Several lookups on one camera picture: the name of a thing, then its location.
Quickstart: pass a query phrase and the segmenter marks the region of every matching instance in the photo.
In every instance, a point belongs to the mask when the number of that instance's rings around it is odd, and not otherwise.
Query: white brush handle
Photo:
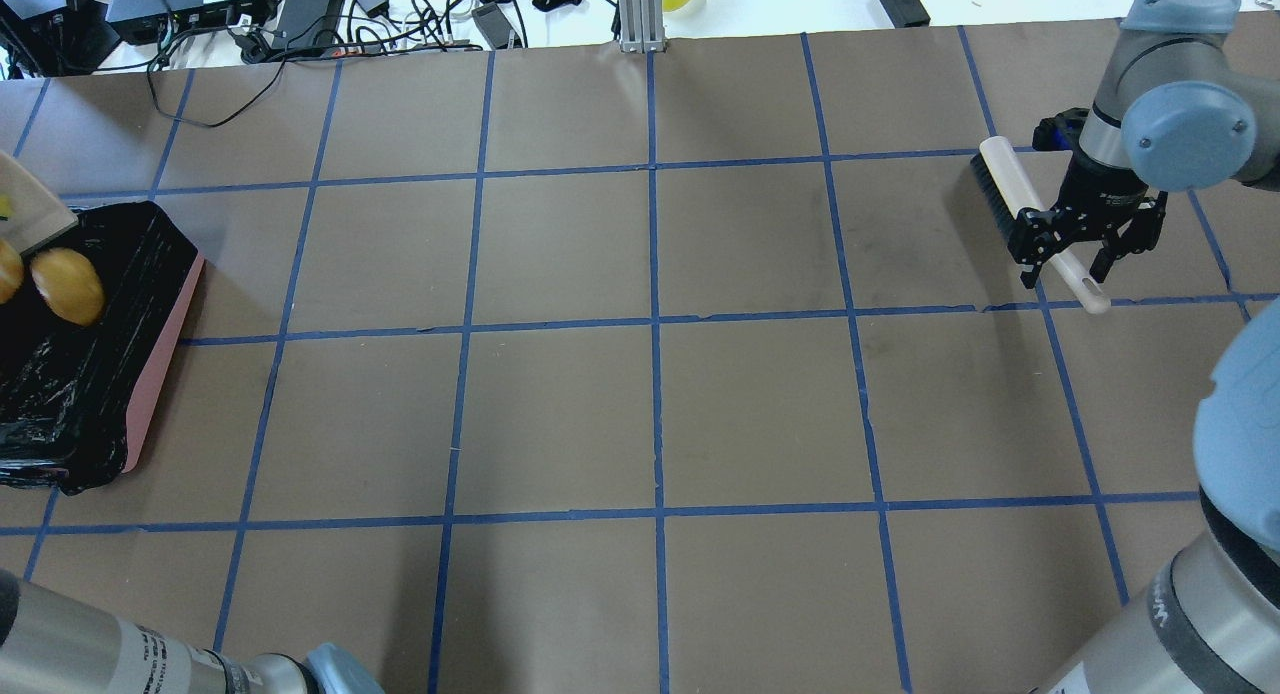
[[[1018,152],[1005,137],[992,137],[978,143],[978,152],[996,182],[996,188],[1005,197],[1009,211],[1018,216],[1024,207],[1033,207],[1037,211],[1044,210],[1036,188],[1018,161]],[[1089,277],[1088,270],[1080,260],[1069,251],[1062,251],[1048,260],[1053,270],[1062,278],[1075,298],[1084,305],[1084,311],[1089,314],[1102,314],[1111,309],[1111,298],[1102,292],[1102,286]]]

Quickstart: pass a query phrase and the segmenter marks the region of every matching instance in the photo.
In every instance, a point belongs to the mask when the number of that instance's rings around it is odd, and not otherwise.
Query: light blue joint cover
[[[334,644],[321,644],[307,654],[307,668],[323,694],[387,694],[356,657]]]
[[[1240,170],[1258,138],[1257,119],[1235,92],[1210,82],[1172,82],[1125,111],[1120,138],[1133,170],[1165,192],[1202,190]]]
[[[1240,0],[1133,0],[1121,29],[1166,35],[1230,35]]]
[[[1196,471],[1213,506],[1280,551],[1280,305],[1262,311],[1213,369],[1196,416]]]

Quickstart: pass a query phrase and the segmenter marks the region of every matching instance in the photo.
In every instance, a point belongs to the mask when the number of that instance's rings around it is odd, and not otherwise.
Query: metal post
[[[618,35],[622,51],[667,49],[667,33],[662,27],[662,0],[618,0],[618,20],[622,24]]]

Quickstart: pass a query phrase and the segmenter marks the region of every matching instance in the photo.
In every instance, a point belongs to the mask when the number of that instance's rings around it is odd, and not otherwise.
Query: robotic arm
[[[1155,248],[1167,192],[1228,178],[1280,191],[1280,82],[1231,70],[1222,52],[1239,9],[1240,0],[1135,0],[1092,110],[1041,123],[1034,147],[1073,156],[1048,211],[1011,211],[1011,225],[1001,223],[1027,288],[1075,242],[1102,243],[1094,280]]]

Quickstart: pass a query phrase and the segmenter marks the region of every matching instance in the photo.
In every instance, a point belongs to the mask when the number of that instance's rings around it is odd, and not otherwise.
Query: yellow fruit
[[[58,316],[87,327],[102,316],[106,296],[93,265],[72,248],[50,248],[31,262],[31,280]]]
[[[22,257],[17,248],[0,239],[0,305],[13,298],[22,287]]]

